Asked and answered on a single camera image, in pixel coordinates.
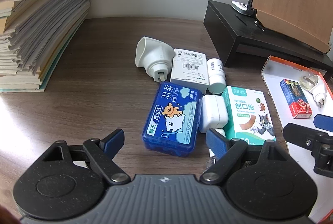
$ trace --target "bottle cap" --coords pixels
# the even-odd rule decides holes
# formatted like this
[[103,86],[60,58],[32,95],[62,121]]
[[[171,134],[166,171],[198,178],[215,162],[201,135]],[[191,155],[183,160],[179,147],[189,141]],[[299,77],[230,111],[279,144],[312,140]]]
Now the bottle cap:
[[213,94],[223,93],[225,89],[225,79],[220,75],[213,75],[209,77],[208,90]]
[[225,132],[223,129],[218,128],[218,129],[215,129],[215,131],[218,132],[219,134],[221,134],[223,137],[225,137]]

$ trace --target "blue plastic box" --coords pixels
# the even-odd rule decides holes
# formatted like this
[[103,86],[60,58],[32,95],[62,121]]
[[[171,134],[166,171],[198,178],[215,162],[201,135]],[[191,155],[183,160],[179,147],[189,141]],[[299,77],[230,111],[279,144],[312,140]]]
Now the blue plastic box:
[[142,133],[147,149],[185,157],[195,146],[202,105],[199,90],[160,84]]

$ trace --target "black monitor stand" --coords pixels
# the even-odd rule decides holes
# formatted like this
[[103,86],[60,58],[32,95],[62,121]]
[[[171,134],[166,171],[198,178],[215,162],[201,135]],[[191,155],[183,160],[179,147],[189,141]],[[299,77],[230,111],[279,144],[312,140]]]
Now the black monitor stand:
[[204,20],[207,32],[225,67],[232,67],[236,52],[260,57],[275,56],[294,63],[326,71],[333,75],[333,62],[326,54],[284,34],[262,30],[255,19],[245,16],[229,4],[208,1]]

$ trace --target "metal screw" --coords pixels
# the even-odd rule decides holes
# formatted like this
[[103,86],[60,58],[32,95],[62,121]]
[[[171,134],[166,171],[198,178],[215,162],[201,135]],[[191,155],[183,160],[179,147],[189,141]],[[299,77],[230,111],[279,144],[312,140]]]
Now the metal screw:
[[219,178],[219,175],[215,172],[207,172],[203,175],[203,179],[207,182],[215,181]]
[[122,183],[128,180],[128,175],[125,173],[116,173],[111,176],[111,180],[117,183]]

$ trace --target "white charger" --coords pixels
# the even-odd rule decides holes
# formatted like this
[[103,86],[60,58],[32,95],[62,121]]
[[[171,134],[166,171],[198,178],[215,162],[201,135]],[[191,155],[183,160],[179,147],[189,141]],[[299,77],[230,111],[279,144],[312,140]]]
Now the white charger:
[[203,97],[199,131],[223,128],[229,120],[223,96],[207,94]]
[[174,49],[159,40],[142,37],[135,54],[136,67],[144,67],[154,81],[165,81],[172,68]]

